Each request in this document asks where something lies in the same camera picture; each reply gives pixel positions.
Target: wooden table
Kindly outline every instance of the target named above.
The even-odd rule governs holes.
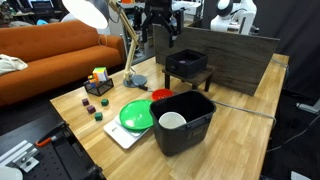
[[[287,56],[275,54],[273,58],[288,62]],[[148,78],[151,89],[164,87],[163,66],[155,59],[142,62],[133,69]],[[285,68],[270,61],[254,96],[211,84],[208,98],[229,105],[275,115]],[[151,99],[151,93],[122,85],[122,72],[111,75],[114,88],[103,96],[87,94],[84,88],[76,89],[51,100],[60,115],[100,167],[108,179],[259,179],[273,120],[221,105],[213,114],[205,139],[173,157],[162,154],[151,128],[130,149],[122,149],[103,130],[128,102]],[[191,89],[179,79],[171,79],[171,89],[182,92]],[[95,121],[81,100],[88,98],[103,120]],[[110,104],[103,107],[102,98]]]

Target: black plastic bin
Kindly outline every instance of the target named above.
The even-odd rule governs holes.
[[[186,49],[166,57],[166,71],[184,78],[192,78],[205,69],[208,56]]]
[[[181,114],[187,123],[175,129],[163,128],[158,120],[169,111]],[[201,142],[215,111],[214,103],[196,90],[154,101],[150,112],[155,138],[163,154],[173,156]]]

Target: wooden panel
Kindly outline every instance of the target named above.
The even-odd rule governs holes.
[[[168,55],[191,49],[208,55],[208,64],[216,66],[212,81],[248,95],[254,95],[279,40],[214,32],[185,27],[169,48],[169,34],[154,26],[156,62],[165,64]]]

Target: light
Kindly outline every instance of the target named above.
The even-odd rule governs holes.
[[[62,0],[68,11],[83,23],[97,28],[105,29],[108,21],[103,14],[87,0]]]

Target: dark cube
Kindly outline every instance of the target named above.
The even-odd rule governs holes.
[[[103,115],[102,115],[101,112],[96,112],[96,113],[94,114],[94,118],[96,119],[96,121],[101,121],[102,118],[103,118]]]
[[[88,110],[88,113],[90,113],[90,114],[96,112],[96,108],[94,106],[92,106],[92,105],[88,106],[87,110]]]
[[[166,71],[184,78],[191,78],[205,69],[208,56],[186,49],[166,57]]]
[[[89,100],[88,100],[87,98],[82,99],[82,104],[83,104],[84,106],[89,105]]]
[[[101,105],[102,106],[108,106],[108,104],[109,104],[109,100],[108,99],[102,99],[101,100]]]

